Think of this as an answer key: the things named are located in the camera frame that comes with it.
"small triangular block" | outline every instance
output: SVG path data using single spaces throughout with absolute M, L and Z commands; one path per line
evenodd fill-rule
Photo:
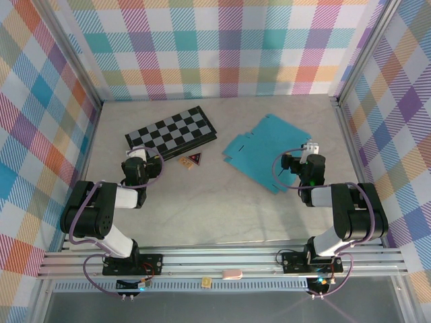
M 202 153 L 195 153 L 193 155 L 188 156 L 187 158 L 189 158 L 193 163 L 199 166 L 201 164 L 201 156 L 202 156 Z

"pink eraser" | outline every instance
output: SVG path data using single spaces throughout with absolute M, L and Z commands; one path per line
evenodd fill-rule
M 223 271 L 223 279 L 241 279 L 242 270 L 240 269 L 226 269 Z

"folding chess board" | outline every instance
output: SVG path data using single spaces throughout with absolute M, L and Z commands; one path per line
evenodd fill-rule
M 165 160 L 217 139 L 217 131 L 200 106 L 175 114 L 126 135 L 130 148 L 144 146 L 157 150 Z M 148 151 L 148 157 L 156 154 Z

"black and white checkered board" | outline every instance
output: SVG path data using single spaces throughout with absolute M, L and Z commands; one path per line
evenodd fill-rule
M 126 135 L 130 148 L 155 148 L 165 160 L 217 139 L 217 131 L 200 106 L 175 114 Z M 148 157 L 155 153 L 148 151 Z

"marble table surface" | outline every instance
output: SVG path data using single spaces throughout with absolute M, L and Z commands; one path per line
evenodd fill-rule
M 120 182 L 128 149 L 124 135 L 200 105 L 218 138 L 188 170 L 179 157 L 147 190 L 141 209 L 117 209 L 114 224 L 140 246 L 306 239 L 332 225 L 332 210 L 308 208 L 296 191 L 273 194 L 223 161 L 223 150 L 273 113 L 309 132 L 326 157 L 326 183 L 355 181 L 341 131 L 326 95 L 107 102 L 100 117 L 87 180 Z

